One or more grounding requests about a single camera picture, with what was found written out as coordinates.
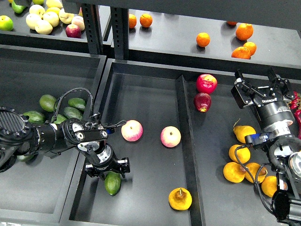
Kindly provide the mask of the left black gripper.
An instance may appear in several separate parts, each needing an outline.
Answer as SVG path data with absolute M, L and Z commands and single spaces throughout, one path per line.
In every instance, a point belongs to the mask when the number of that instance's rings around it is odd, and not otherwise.
M 130 173 L 130 161 L 128 157 L 118 160 L 111 145 L 105 145 L 104 150 L 96 155 L 100 160 L 97 164 L 86 163 L 85 172 L 91 177 L 105 180 L 105 173 L 113 171 L 125 178 Z

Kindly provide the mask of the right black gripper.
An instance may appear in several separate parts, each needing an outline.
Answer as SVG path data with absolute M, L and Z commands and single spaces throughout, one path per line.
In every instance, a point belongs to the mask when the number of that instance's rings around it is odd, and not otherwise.
M 254 114 L 263 131 L 267 131 L 278 122 L 285 122 L 287 126 L 292 125 L 295 119 L 288 103 L 295 99 L 295 94 L 288 79 L 282 79 L 270 67 L 268 69 L 268 79 L 271 82 L 270 94 L 275 98 L 264 99 L 265 94 L 248 83 L 239 69 L 235 72 L 235 78 L 231 93 L 237 105 L 240 109 L 253 105 Z

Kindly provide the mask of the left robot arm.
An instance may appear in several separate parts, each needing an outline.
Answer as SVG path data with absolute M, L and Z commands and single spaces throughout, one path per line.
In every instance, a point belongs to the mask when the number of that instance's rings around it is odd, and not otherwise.
M 118 159 L 107 138 L 125 120 L 112 125 L 102 125 L 100 113 L 94 113 L 94 98 L 90 94 L 89 119 L 70 118 L 60 124 L 53 121 L 30 123 L 29 118 L 14 109 L 0 108 L 0 170 L 11 168 L 18 156 L 41 154 L 55 158 L 66 150 L 76 148 L 85 156 L 85 171 L 91 177 L 103 178 L 113 171 L 121 176 L 130 172 L 127 157 Z

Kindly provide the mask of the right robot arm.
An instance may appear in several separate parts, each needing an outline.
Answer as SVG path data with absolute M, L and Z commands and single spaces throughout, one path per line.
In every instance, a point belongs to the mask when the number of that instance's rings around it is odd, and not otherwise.
M 295 99 L 288 79 L 282 79 L 273 69 L 268 71 L 270 85 L 255 87 L 245 80 L 240 70 L 231 93 L 239 106 L 253 108 L 261 133 L 244 135 L 243 147 L 262 149 L 268 165 L 276 173 L 276 192 L 268 202 L 260 199 L 268 212 L 280 223 L 301 224 L 301 140 L 290 132 L 295 117 L 289 103 Z

